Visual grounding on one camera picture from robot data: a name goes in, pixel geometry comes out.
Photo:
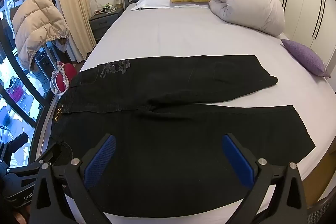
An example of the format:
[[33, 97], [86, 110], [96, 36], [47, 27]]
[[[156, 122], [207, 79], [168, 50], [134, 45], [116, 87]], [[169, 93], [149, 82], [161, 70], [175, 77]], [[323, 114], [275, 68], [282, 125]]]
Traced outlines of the dark grey nightstand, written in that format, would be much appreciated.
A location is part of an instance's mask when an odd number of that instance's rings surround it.
[[89, 25], [93, 32], [94, 39], [98, 43], [110, 26], [121, 16], [123, 8], [117, 8], [112, 13], [94, 15], [89, 19]]

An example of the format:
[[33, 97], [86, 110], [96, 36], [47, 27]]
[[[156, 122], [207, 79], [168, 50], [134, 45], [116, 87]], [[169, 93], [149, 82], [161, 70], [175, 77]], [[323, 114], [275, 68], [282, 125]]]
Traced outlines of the purple cushion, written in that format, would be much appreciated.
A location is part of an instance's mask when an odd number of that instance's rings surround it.
[[330, 78], [327, 66], [309, 47], [293, 40], [281, 39], [286, 50], [310, 73], [319, 77]]

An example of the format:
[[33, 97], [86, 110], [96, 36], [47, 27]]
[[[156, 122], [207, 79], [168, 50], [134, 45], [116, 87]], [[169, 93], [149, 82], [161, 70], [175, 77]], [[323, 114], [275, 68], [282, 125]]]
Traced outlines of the beige puffer jacket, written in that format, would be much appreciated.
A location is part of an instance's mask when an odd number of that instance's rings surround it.
[[24, 69], [36, 69], [35, 55], [48, 42], [61, 52], [67, 49], [70, 29], [53, 0], [25, 0], [15, 12], [12, 25]]

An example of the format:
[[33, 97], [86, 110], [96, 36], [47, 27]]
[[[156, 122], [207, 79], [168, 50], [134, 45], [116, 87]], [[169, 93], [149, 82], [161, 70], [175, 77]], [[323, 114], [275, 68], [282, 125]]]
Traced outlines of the bed with white sheet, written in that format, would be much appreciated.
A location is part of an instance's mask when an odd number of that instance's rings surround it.
[[[222, 105], [293, 106], [315, 145], [296, 163], [302, 179], [309, 180], [335, 138], [335, 93], [326, 79], [312, 75], [294, 59], [279, 38], [225, 23], [208, 9], [127, 9], [105, 34], [81, 72], [127, 59], [231, 55], [256, 56], [278, 82]], [[222, 223], [240, 200], [203, 213], [168, 218], [122, 217], [97, 207], [110, 223]]]

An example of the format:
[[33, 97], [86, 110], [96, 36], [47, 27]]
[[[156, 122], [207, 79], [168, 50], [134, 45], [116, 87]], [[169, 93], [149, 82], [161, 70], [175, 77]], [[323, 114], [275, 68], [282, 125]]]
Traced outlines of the white pillow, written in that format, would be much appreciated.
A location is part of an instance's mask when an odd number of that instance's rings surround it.
[[170, 9], [170, 0], [139, 0], [134, 7], [130, 10], [143, 10], [143, 9]]

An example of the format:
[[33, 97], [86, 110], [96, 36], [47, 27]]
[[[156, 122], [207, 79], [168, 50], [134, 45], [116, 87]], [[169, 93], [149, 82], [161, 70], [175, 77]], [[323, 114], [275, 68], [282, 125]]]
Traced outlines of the rolled white duvet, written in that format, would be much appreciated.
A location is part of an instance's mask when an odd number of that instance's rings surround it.
[[225, 22], [279, 36], [285, 15], [279, 0], [210, 0], [210, 10]]

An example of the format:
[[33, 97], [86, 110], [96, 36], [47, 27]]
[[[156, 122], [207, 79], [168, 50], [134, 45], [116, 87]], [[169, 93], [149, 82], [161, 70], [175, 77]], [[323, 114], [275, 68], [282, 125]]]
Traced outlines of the white wardrobe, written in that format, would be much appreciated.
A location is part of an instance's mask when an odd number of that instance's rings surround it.
[[331, 71], [335, 67], [335, 0], [280, 0], [284, 35], [315, 51]]

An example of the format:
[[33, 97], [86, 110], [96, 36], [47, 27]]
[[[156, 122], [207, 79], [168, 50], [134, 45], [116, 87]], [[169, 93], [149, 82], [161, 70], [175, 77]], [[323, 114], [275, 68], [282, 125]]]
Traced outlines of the black denim pants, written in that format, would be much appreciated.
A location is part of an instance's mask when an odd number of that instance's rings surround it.
[[113, 156], [91, 175], [98, 207], [122, 217], [184, 217], [242, 199], [222, 150], [231, 133], [274, 165], [315, 147], [293, 106], [224, 107], [278, 82], [254, 55], [148, 57], [80, 72], [60, 99], [50, 142], [58, 164], [113, 135]]

